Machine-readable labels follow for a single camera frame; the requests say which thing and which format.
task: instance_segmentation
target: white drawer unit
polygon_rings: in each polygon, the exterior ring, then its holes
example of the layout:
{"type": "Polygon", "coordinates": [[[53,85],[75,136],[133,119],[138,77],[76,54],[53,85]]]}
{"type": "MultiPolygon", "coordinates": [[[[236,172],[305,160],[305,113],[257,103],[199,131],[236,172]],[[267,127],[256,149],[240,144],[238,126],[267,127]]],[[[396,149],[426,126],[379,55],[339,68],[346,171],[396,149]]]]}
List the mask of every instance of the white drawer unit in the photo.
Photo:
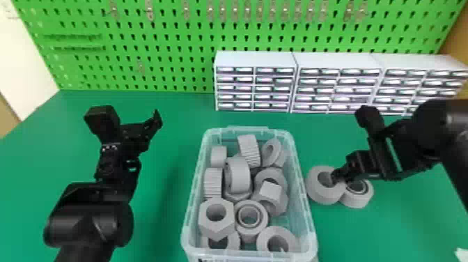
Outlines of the white drawer unit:
{"type": "Polygon", "coordinates": [[[447,55],[218,52],[216,110],[352,114],[362,105],[412,115],[453,98],[468,67],[447,55]]]}
{"type": "Polygon", "coordinates": [[[383,68],[366,53],[293,53],[292,113],[351,114],[375,95],[383,68]]]}
{"type": "Polygon", "coordinates": [[[468,79],[468,67],[447,55],[371,54],[384,68],[373,104],[388,114],[412,115],[429,99],[452,98],[468,79]]]}
{"type": "Polygon", "coordinates": [[[296,68],[289,52],[217,52],[216,110],[289,112],[296,68]]]}

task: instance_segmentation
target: white wall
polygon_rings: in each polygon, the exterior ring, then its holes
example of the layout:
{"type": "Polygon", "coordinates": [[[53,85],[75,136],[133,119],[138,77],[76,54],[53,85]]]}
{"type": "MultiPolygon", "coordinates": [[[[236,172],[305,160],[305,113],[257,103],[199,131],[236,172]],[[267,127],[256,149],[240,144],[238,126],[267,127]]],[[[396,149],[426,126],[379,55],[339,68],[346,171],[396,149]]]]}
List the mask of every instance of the white wall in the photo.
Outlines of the white wall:
{"type": "Polygon", "coordinates": [[[0,94],[23,121],[57,89],[9,0],[0,0],[0,94]]]}

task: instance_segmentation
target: gray hex nut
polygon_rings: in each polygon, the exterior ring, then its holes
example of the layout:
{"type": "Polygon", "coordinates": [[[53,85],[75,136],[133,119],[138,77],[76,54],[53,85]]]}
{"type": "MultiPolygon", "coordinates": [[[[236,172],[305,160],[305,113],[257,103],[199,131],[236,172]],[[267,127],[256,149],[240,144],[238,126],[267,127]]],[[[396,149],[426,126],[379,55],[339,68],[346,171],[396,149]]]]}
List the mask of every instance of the gray hex nut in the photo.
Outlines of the gray hex nut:
{"type": "Polygon", "coordinates": [[[235,231],[234,205],[224,199],[212,198],[200,204],[198,227],[202,235],[220,241],[235,231]]]}
{"type": "Polygon", "coordinates": [[[252,191],[252,183],[250,184],[249,190],[243,193],[232,193],[229,187],[225,187],[225,190],[223,191],[223,198],[233,202],[234,204],[237,204],[242,200],[249,199],[249,197],[252,195],[252,191]]]}
{"type": "Polygon", "coordinates": [[[251,199],[260,202],[272,217],[277,217],[288,209],[289,198],[286,192],[280,185],[268,181],[263,181],[251,199]]]}
{"type": "Polygon", "coordinates": [[[254,179],[255,187],[259,188],[262,186],[263,181],[273,182],[280,185],[286,193],[288,192],[288,181],[283,175],[283,171],[276,167],[268,167],[260,171],[254,179]]]}

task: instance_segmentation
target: cylindrical part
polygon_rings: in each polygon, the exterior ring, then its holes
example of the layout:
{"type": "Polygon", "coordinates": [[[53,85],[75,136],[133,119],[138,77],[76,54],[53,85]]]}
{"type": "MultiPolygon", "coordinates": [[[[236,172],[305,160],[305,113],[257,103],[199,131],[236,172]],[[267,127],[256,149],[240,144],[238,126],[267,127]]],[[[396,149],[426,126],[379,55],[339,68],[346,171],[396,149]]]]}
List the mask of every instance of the cylindrical part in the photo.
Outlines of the cylindrical part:
{"type": "Polygon", "coordinates": [[[51,247],[82,245],[83,239],[112,241],[122,247],[132,238],[133,223],[132,209],[127,203],[62,206],[49,217],[44,241],[51,247]]]}

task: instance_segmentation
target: hex nut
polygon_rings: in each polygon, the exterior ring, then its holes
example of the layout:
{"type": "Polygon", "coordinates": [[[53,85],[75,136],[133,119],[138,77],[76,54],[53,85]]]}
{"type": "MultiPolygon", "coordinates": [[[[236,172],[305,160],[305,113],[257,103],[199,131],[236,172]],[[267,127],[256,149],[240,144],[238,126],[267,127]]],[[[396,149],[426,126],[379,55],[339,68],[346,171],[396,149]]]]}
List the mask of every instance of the hex nut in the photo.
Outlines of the hex nut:
{"type": "Polygon", "coordinates": [[[209,249],[239,250],[240,249],[240,236],[237,231],[234,231],[234,233],[230,234],[229,236],[226,236],[220,241],[214,241],[213,239],[202,236],[201,247],[207,247],[209,249]]]}
{"type": "Polygon", "coordinates": [[[213,197],[221,198],[223,169],[207,168],[203,174],[203,196],[205,200],[213,197]]]}
{"type": "Polygon", "coordinates": [[[269,181],[280,185],[286,193],[288,193],[288,182],[283,175],[283,171],[276,167],[268,167],[258,172],[254,179],[255,188],[262,186],[263,181],[269,181]]]}
{"type": "Polygon", "coordinates": [[[245,157],[250,168],[260,166],[260,149],[258,148],[257,138],[254,134],[244,134],[237,137],[239,152],[245,157]]]}
{"type": "Polygon", "coordinates": [[[224,168],[225,186],[231,193],[239,194],[249,191],[251,187],[250,169],[243,157],[229,157],[224,168]]]}
{"type": "Polygon", "coordinates": [[[262,166],[269,167],[274,164],[281,153],[281,142],[277,138],[268,140],[262,146],[262,166]]]}
{"type": "Polygon", "coordinates": [[[234,205],[224,199],[213,198],[200,204],[198,227],[202,235],[220,241],[235,231],[234,205]]]}
{"type": "Polygon", "coordinates": [[[225,146],[213,146],[211,148],[210,163],[211,167],[223,168],[228,157],[228,149],[225,146]]]}
{"type": "Polygon", "coordinates": [[[299,252],[296,236],[282,226],[269,226],[257,237],[257,250],[269,252],[299,252]]]}
{"type": "Polygon", "coordinates": [[[234,204],[237,204],[238,202],[249,199],[249,197],[252,195],[253,191],[253,186],[250,184],[249,190],[243,193],[232,193],[231,189],[229,187],[225,187],[223,191],[223,198],[226,200],[229,200],[233,202],[234,204]]]}
{"type": "Polygon", "coordinates": [[[244,243],[255,243],[257,235],[268,225],[268,212],[253,200],[244,200],[234,206],[235,230],[244,243]]]}
{"type": "Polygon", "coordinates": [[[270,216],[277,217],[288,209],[289,198],[280,185],[263,181],[260,188],[255,189],[252,200],[261,203],[270,216]]]}

